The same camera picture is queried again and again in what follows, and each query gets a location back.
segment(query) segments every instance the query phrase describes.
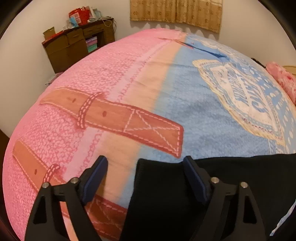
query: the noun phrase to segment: pillow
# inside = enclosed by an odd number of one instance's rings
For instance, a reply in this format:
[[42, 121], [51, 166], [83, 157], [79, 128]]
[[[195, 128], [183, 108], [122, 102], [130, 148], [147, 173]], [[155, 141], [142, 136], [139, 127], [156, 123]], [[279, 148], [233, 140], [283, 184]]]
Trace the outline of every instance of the pillow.
[[296, 78], [284, 67], [279, 66], [276, 62], [266, 64], [267, 72], [280, 84], [288, 94], [293, 104], [296, 104]]

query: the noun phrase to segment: black fabric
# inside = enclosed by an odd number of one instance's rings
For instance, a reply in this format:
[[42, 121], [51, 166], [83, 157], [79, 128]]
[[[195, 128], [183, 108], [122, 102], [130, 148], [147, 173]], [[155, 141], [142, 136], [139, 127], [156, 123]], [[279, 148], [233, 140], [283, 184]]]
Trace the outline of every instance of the black fabric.
[[257, 59], [255, 58], [251, 58], [252, 60], [254, 60], [257, 64], [261, 65], [263, 68], [266, 69], [266, 66], [264, 66], [263, 64], [261, 64]]
[[[268, 237], [296, 199], [296, 155], [221, 157], [196, 160], [210, 176], [229, 184], [247, 182]], [[196, 201], [183, 164], [140, 159], [121, 241], [190, 239], [205, 208]]]
[[296, 240], [296, 208], [286, 221], [278, 228], [268, 241], [295, 241]]

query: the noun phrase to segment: bedroom wall corner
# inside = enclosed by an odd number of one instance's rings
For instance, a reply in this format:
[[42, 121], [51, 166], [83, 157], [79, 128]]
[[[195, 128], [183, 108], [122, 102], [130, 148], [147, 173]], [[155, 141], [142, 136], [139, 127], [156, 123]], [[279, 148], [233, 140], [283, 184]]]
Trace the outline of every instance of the bedroom wall corner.
[[220, 34], [187, 24], [130, 21], [129, 0], [97, 2], [103, 15], [117, 21], [116, 40], [144, 29], [170, 28], [217, 40], [263, 64], [276, 61], [281, 65], [296, 65], [296, 50], [290, 39], [258, 0], [223, 0]]
[[42, 46], [43, 32], [62, 30], [68, 13], [96, 0], [33, 0], [10, 24], [0, 40], [0, 129], [11, 136], [14, 128], [45, 90], [54, 71]]

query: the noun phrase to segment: wooden cabinet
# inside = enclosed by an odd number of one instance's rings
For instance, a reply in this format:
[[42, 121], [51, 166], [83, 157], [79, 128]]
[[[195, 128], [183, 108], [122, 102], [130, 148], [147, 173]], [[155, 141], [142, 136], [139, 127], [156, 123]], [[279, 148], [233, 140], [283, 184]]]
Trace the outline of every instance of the wooden cabinet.
[[9, 138], [0, 130], [0, 164], [1, 165], [3, 164], [3, 158], [4, 158], [4, 154], [5, 154], [5, 150], [8, 142], [9, 142]]
[[55, 73], [64, 72], [73, 64], [87, 56], [86, 38], [96, 36], [98, 48], [115, 41], [113, 18], [110, 21], [98, 20], [76, 28], [67, 29], [60, 35], [44, 41], [43, 47]]

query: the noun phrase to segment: bed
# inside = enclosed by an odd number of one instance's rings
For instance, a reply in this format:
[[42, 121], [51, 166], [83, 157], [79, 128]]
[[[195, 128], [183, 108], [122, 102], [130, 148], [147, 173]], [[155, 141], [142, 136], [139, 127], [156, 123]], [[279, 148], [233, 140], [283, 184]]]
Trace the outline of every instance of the bed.
[[249, 57], [194, 34], [141, 31], [73, 65], [22, 118], [3, 164], [9, 221], [23, 240], [41, 184], [65, 183], [105, 155], [86, 210], [101, 237], [119, 240], [139, 158], [295, 153], [295, 122], [288, 95]]

